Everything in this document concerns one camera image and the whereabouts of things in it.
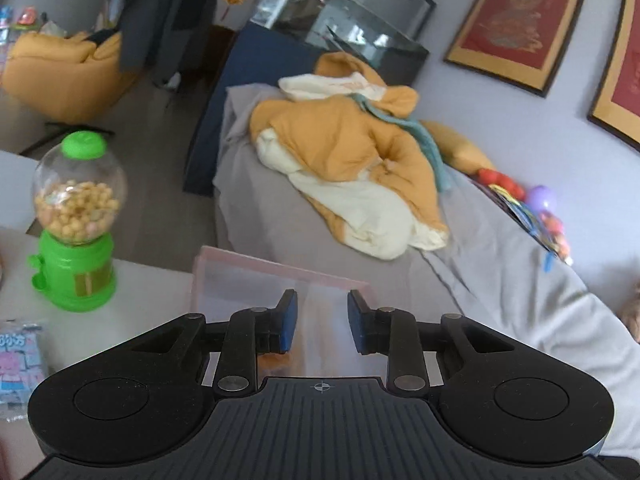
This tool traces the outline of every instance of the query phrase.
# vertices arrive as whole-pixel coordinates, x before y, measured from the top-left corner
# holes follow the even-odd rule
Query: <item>purple ball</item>
[[[536,186],[527,193],[525,203],[536,214],[544,211],[554,214],[558,200],[556,194],[547,186]]]

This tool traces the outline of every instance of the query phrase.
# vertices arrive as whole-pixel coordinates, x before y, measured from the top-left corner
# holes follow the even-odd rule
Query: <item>green gumball machine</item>
[[[110,229],[127,195],[125,173],[95,132],[75,132],[36,168],[33,200],[43,227],[33,287],[56,306],[87,312],[113,295]]]

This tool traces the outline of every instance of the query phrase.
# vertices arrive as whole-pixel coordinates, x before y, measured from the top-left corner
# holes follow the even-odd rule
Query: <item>candy package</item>
[[[43,334],[36,323],[0,322],[0,419],[26,418],[31,393],[47,376]]]
[[[9,28],[14,16],[14,10],[9,6],[0,7],[0,28]]]

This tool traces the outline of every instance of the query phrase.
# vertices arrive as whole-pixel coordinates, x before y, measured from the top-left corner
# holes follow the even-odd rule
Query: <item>pillow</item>
[[[52,61],[83,63],[95,50],[90,41],[69,41],[36,32],[23,34],[10,52],[10,57],[39,57]]]
[[[494,164],[474,143],[453,128],[434,121],[420,121],[435,140],[444,163],[452,168],[475,175],[478,170],[494,170]]]

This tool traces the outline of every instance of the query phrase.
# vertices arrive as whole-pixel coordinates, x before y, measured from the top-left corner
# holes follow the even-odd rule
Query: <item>framed picture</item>
[[[622,0],[616,39],[589,120],[640,151],[640,0]]]
[[[548,93],[583,0],[476,0],[446,61]]]

